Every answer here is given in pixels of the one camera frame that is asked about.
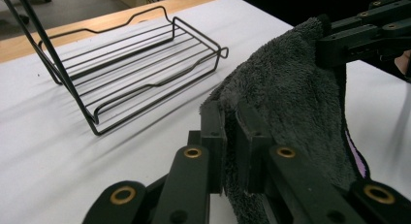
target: black wire rack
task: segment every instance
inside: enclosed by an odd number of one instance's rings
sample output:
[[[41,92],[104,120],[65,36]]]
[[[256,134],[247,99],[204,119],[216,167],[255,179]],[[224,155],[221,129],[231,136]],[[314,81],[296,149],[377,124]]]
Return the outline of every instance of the black wire rack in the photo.
[[[179,17],[170,20],[161,6],[102,31],[82,28],[48,36],[28,0],[19,0],[41,38],[36,43],[11,1],[4,1],[52,79],[71,93],[97,136],[205,79],[229,53]],[[161,12],[162,17],[133,25],[121,36],[111,32],[150,12]],[[57,52],[51,42],[82,31],[98,34],[102,41],[69,52]]]

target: microfiber towel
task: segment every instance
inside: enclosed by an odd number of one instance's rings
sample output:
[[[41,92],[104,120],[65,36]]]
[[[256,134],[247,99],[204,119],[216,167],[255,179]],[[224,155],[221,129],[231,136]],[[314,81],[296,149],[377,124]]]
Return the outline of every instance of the microfiber towel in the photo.
[[[305,153],[330,184],[348,190],[369,176],[354,147],[345,120],[346,68],[315,63],[315,43],[330,31],[326,16],[308,19],[255,51],[228,75],[202,104],[218,101],[225,113],[228,149],[224,190],[238,223],[268,223],[259,195],[237,185],[231,137],[238,101],[253,107],[275,142]]]

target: brass insert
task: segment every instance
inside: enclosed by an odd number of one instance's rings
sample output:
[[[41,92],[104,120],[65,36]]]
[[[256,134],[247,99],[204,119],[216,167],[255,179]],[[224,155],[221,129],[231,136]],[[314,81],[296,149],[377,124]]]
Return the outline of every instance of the brass insert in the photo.
[[[296,152],[290,147],[282,146],[277,149],[277,154],[284,158],[294,158],[296,157]]]
[[[391,205],[395,202],[394,195],[380,186],[368,184],[364,188],[364,193],[372,200],[382,204]]]
[[[202,155],[202,151],[198,148],[188,148],[184,150],[184,155],[187,158],[198,158]]]
[[[125,193],[127,194],[125,197],[119,197],[118,195],[120,193]],[[136,190],[130,186],[122,186],[120,188],[117,188],[111,196],[110,196],[110,201],[115,204],[115,205],[124,205],[129,203],[133,198],[136,197]]]

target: floor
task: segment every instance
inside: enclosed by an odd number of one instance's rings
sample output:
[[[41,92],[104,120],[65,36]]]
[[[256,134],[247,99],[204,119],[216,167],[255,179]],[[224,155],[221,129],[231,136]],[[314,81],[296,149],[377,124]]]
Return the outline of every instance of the floor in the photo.
[[[18,0],[11,1],[23,13]],[[30,0],[30,3],[45,29],[129,8],[119,0],[52,0],[48,3],[44,0]],[[22,35],[3,0],[0,0],[0,5],[0,41]],[[33,31],[34,27],[30,23],[27,26]]]

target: white tabletop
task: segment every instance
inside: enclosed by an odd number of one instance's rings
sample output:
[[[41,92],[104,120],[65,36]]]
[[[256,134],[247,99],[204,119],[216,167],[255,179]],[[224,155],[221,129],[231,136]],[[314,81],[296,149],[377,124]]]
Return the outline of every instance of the white tabletop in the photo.
[[[200,129],[199,106],[210,91],[257,48],[292,28],[241,0],[217,0],[175,15],[228,47],[229,58],[194,88],[102,137],[93,135],[37,55],[0,64],[0,223],[81,223],[110,185],[148,185],[165,175],[188,131]],[[90,41],[97,40],[61,50]],[[410,92],[404,81],[362,62],[349,64],[346,115],[353,140],[372,177],[408,198]],[[211,196],[210,223],[236,223],[224,196]]]

